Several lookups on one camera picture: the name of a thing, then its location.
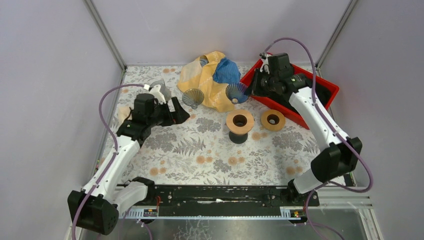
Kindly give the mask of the dark glass carafe red rim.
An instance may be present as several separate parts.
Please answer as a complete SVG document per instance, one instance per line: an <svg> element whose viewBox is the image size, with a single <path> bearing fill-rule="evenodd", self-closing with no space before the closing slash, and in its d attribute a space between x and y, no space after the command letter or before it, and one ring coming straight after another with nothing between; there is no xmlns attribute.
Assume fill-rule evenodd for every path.
<svg viewBox="0 0 424 240"><path fill-rule="evenodd" d="M248 139L249 132L245 132L244 134L237 134L232 130L229 131L228 136L231 142L234 144L243 144Z"/></svg>

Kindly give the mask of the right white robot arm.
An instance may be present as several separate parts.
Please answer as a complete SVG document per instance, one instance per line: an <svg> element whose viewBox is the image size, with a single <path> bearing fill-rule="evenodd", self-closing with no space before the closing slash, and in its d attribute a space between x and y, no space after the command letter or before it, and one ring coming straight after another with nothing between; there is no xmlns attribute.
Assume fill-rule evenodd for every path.
<svg viewBox="0 0 424 240"><path fill-rule="evenodd" d="M358 137L349 137L337 126L313 90L313 80L295 73L288 54L262 53L260 59L262 64L254 70L250 84L252 94L288 103L303 118L320 150L310 169L289 184L287 201L299 206L307 199L306 193L353 171L363 145Z"/></svg>

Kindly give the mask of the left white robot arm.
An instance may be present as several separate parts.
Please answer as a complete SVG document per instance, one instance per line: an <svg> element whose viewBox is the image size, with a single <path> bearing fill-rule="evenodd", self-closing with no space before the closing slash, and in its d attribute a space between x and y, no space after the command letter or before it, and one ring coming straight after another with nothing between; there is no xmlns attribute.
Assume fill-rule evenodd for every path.
<svg viewBox="0 0 424 240"><path fill-rule="evenodd" d="M180 125L189 118L177 97L171 97L174 110L167 102L151 93L138 94L128 117L113 134L114 146L92 179L80 190L73 190L67 199L72 227L109 235L117 225L120 214L140 202L152 204L155 192L145 180L130 182L116 191L130 160L150 136L152 128Z"/></svg>

